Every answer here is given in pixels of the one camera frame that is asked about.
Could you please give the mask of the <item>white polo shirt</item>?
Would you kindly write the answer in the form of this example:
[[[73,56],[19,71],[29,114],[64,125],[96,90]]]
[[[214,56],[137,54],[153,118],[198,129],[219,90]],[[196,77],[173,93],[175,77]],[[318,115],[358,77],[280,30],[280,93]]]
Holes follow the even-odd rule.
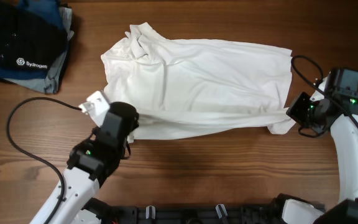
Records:
[[[101,56],[112,101],[134,106],[135,140],[173,140],[236,128],[286,134],[291,50],[218,39],[166,39],[132,25]]]

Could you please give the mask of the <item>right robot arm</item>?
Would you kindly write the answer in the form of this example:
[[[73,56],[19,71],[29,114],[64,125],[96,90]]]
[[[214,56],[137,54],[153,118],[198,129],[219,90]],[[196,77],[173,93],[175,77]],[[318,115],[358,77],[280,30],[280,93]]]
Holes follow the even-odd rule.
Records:
[[[323,212],[309,202],[285,197],[281,223],[358,223],[358,71],[334,68],[313,95],[302,93],[287,115],[316,136],[330,132],[336,147],[339,202]]]

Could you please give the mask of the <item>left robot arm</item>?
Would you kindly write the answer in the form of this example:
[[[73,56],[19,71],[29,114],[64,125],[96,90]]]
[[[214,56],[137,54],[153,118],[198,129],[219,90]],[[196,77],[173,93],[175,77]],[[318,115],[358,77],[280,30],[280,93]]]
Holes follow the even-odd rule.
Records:
[[[58,183],[32,223],[74,223],[78,214],[129,153],[128,135],[138,126],[139,114],[127,103],[110,104],[102,125],[70,152],[64,183]]]

